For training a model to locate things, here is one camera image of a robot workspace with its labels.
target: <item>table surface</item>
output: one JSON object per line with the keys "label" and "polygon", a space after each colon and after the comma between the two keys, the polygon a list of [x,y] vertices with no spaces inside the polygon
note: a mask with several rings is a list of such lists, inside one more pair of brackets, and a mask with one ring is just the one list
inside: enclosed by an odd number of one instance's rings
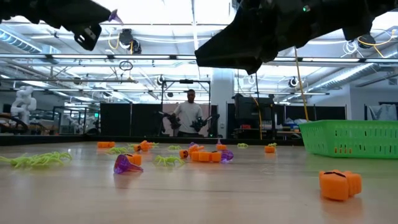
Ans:
{"label": "table surface", "polygon": [[[15,170],[0,164],[2,223],[396,223],[395,160],[334,159],[303,147],[237,149],[229,164],[156,166],[160,148],[142,153],[143,173],[113,174],[115,155],[95,142],[0,147],[0,156],[69,152],[70,164]],[[209,151],[215,146],[206,146]],[[352,170],[363,192],[347,202],[320,197],[318,171]]]}

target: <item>metal frame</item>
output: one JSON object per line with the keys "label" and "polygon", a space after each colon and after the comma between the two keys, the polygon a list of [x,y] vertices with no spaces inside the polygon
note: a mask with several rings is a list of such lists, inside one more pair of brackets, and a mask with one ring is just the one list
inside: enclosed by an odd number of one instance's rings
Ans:
{"label": "metal frame", "polygon": [[[182,81],[186,81],[186,80],[163,80],[162,81],[162,98],[161,98],[161,100],[160,100],[160,107],[163,109],[163,97],[164,97],[164,93],[174,84],[174,83],[176,83],[176,82],[182,82]],[[201,81],[201,80],[188,80],[188,81],[190,81],[190,82],[193,82],[193,83],[199,83],[199,85],[201,85],[202,86],[202,88],[203,89],[205,89],[205,91],[207,91],[208,92],[208,94],[209,94],[209,108],[208,108],[208,114],[209,114],[209,116],[211,115],[210,113],[211,113],[211,81]],[[167,84],[167,83],[171,83],[166,89],[164,89],[164,85],[165,84]],[[207,90],[203,85],[202,85],[202,83],[207,83],[208,85],[209,85],[209,90]]]}

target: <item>purple translucent object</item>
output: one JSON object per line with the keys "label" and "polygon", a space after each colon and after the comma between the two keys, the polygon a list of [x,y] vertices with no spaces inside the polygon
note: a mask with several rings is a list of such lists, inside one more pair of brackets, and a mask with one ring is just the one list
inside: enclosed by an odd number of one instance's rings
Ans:
{"label": "purple translucent object", "polygon": [[234,157],[234,154],[230,150],[222,150],[221,161],[228,162]]}
{"label": "purple translucent object", "polygon": [[120,22],[121,24],[123,24],[122,20],[120,19],[120,17],[118,16],[118,10],[115,9],[112,11],[111,15],[108,18],[108,21],[111,22],[112,20],[116,21],[116,22]]}
{"label": "purple translucent object", "polygon": [[119,155],[114,163],[113,171],[115,174],[122,174],[126,171],[144,171],[141,167],[131,164],[126,155]]}

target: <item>green plastic basket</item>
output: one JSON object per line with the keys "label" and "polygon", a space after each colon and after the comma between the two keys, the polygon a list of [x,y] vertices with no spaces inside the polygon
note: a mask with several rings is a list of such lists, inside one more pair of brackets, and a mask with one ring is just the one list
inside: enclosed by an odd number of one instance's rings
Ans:
{"label": "green plastic basket", "polygon": [[398,121],[323,120],[299,126],[305,149],[314,154],[398,158]]}

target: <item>orange block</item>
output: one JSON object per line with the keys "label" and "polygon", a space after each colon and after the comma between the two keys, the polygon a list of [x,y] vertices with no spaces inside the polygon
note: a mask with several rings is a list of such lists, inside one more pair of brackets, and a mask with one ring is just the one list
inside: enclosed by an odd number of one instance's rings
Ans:
{"label": "orange block", "polygon": [[211,152],[199,152],[199,161],[200,162],[210,162]]}
{"label": "orange block", "polygon": [[218,144],[216,145],[217,150],[226,150],[226,145]]}
{"label": "orange block", "polygon": [[221,162],[221,153],[220,152],[212,152],[211,153],[211,161]]}
{"label": "orange block", "polygon": [[362,192],[362,177],[350,171],[321,171],[319,183],[322,196],[333,200],[347,200]]}
{"label": "orange block", "polygon": [[188,151],[187,150],[180,150],[180,158],[185,159],[188,157]]}
{"label": "orange block", "polygon": [[264,150],[266,153],[274,153],[275,147],[274,146],[266,146],[266,147],[264,147]]}
{"label": "orange block", "polygon": [[199,161],[199,152],[192,152],[191,158],[192,158],[192,161],[198,162]]}
{"label": "orange block", "polygon": [[114,147],[115,142],[97,142],[97,147]]}
{"label": "orange block", "polygon": [[140,154],[132,155],[132,161],[134,165],[141,166],[142,156]]}

